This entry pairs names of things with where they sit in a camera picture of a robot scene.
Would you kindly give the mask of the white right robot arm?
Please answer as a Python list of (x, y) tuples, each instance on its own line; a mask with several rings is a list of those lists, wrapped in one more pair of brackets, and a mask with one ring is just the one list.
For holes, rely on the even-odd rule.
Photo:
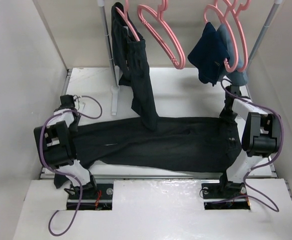
[(241, 94), (238, 86), (231, 84), (222, 88), (225, 90), (224, 110), (245, 121), (241, 152), (217, 184), (218, 193), (228, 197), (232, 193), (245, 194), (245, 180), (250, 173), (267, 165), (258, 165), (263, 159), (281, 151), (283, 125), (274, 110), (254, 104)]

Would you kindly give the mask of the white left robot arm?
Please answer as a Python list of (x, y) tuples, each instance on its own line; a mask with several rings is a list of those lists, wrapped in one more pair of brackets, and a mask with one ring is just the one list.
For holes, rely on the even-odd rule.
[(61, 105), (45, 126), (34, 128), (34, 138), (42, 166), (51, 170), (55, 177), (70, 181), (65, 191), (75, 199), (80, 196), (93, 198), (98, 190), (95, 178), (78, 160), (74, 134), (78, 131), (83, 103), (77, 95), (63, 95)]

